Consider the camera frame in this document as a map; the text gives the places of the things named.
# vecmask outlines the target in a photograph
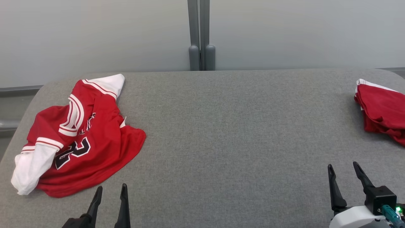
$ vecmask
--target gray table surface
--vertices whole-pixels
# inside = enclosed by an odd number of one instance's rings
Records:
[[[90,74],[96,78],[112,73]],[[121,184],[133,227],[328,227],[327,165],[349,206],[364,202],[352,162],[405,202],[405,149],[366,133],[353,100],[359,78],[405,92],[375,69],[123,73],[118,105],[143,129],[141,152],[107,179],[97,227],[113,227]],[[68,104],[77,79],[34,97],[0,163],[0,227],[61,227],[84,213],[96,187],[56,199],[19,196],[10,178],[35,114]]]

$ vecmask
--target basketball jersey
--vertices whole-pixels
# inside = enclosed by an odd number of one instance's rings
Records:
[[[69,105],[39,112],[11,179],[18,194],[35,187],[64,197],[105,181],[131,161],[146,138],[125,125],[116,104],[122,74],[80,80]]]
[[[359,79],[354,100],[360,104],[364,130],[384,133],[405,146],[405,95]]]

